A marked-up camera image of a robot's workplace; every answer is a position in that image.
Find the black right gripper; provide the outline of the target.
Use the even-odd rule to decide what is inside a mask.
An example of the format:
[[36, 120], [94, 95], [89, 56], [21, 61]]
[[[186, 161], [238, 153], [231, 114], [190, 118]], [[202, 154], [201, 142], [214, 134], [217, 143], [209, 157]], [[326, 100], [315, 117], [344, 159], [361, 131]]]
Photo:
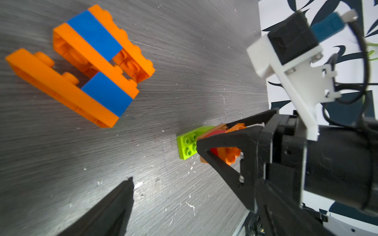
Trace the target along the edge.
[[[262, 123], [264, 129], [252, 126]], [[376, 216], [378, 123], [362, 125], [321, 126], [318, 140], [308, 141], [299, 115], [274, 108], [212, 129], [197, 140], [197, 151], [251, 212], [259, 176], [294, 201], [307, 190]]]

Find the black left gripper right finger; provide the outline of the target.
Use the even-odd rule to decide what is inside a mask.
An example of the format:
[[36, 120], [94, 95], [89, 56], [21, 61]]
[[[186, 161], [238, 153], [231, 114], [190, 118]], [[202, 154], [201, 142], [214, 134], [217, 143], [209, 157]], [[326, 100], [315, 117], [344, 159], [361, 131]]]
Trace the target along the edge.
[[256, 202], [267, 236], [332, 236], [318, 211], [302, 208], [270, 181], [258, 180]]

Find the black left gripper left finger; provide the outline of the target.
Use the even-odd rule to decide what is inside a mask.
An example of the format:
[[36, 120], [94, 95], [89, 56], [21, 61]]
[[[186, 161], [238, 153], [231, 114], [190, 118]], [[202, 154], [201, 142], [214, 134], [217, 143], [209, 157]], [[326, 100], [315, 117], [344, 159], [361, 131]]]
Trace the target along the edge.
[[124, 236], [132, 213], [133, 178], [121, 182], [60, 236]]

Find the brown lego brick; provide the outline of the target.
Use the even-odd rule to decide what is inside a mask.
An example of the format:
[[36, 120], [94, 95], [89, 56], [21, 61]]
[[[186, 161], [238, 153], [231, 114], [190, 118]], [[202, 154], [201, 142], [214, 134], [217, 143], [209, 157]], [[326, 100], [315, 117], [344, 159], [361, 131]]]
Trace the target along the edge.
[[[199, 137], [197, 137], [197, 146], [198, 146], [198, 142], [199, 140], [202, 140], [204, 138], [207, 138], [207, 137], [210, 137], [210, 136], [213, 136], [213, 135], [216, 135], [216, 134], [222, 134], [222, 133], [225, 133], [229, 128], [226, 126], [226, 124], [220, 124], [214, 128], [211, 128], [210, 130], [206, 131], [205, 133], [203, 133], [202, 135], [200, 135]], [[216, 155], [217, 157], [219, 157], [219, 152], [218, 152], [218, 148], [213, 148], [211, 149], [212, 153], [214, 155]], [[228, 165], [231, 165], [232, 163], [229, 163], [226, 159], [222, 159], [223, 161], [226, 162], [226, 164]], [[202, 158], [202, 156], [200, 155], [200, 161], [202, 163], [208, 163], [204, 158]]]

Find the large orange lego brick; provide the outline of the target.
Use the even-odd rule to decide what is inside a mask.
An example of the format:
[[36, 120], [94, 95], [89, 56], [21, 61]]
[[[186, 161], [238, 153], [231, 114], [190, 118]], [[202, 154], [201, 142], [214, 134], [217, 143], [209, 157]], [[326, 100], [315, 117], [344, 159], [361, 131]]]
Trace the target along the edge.
[[[234, 127], [228, 129], [226, 133], [245, 129], [244, 124], [236, 124]], [[241, 150], [237, 147], [220, 147], [218, 148], [219, 158], [226, 159], [229, 163], [235, 163], [237, 157], [240, 156]]]

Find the red square lego brick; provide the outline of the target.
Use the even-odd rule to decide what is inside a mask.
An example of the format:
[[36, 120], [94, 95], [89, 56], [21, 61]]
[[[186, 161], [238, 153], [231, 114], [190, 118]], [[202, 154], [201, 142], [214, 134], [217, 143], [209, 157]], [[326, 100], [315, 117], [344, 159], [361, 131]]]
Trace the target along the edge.
[[[217, 134], [223, 134], [223, 133], [226, 133], [226, 130], [215, 130], [215, 131], [207, 134], [206, 136], [204, 136], [204, 138], [207, 138], [207, 137], [210, 137], [210, 136], [214, 136], [214, 135], [217, 135]], [[211, 152], [214, 155], [219, 156], [218, 148], [211, 148]]]

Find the green long lego brick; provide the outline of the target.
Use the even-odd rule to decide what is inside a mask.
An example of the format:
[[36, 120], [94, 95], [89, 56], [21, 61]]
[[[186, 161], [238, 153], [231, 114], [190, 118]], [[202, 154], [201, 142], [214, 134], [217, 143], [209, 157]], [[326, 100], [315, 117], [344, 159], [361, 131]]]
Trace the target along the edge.
[[197, 154], [197, 138], [214, 127], [215, 126], [202, 126], [185, 134], [179, 135], [176, 140], [180, 159], [186, 160]]

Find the small orange lego brick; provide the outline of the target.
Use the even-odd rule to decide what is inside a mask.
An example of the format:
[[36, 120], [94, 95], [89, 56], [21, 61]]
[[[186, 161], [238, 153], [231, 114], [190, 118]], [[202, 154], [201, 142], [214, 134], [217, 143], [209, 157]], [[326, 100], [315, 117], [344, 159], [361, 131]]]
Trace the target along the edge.
[[90, 7], [89, 11], [122, 47], [112, 60], [138, 84], [150, 78], [155, 72], [153, 63], [146, 59], [141, 49], [129, 40], [126, 31], [114, 23], [111, 14], [99, 5]]

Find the blue square lego brick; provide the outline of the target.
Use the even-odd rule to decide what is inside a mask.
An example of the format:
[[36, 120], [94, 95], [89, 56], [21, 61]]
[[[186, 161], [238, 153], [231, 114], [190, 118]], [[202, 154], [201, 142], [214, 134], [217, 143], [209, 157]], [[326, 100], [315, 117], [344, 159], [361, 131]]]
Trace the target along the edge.
[[67, 23], [107, 61], [122, 50], [121, 44], [89, 10], [76, 15]]

